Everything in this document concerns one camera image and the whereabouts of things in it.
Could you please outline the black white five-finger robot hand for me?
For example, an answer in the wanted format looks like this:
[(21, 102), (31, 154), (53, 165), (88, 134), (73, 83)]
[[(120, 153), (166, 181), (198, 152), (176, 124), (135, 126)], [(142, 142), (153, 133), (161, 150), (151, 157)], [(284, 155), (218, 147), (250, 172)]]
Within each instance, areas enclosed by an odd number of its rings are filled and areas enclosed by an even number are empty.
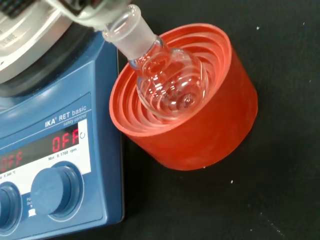
[(50, 6), (82, 26), (103, 31), (119, 17), (130, 0), (47, 0)]

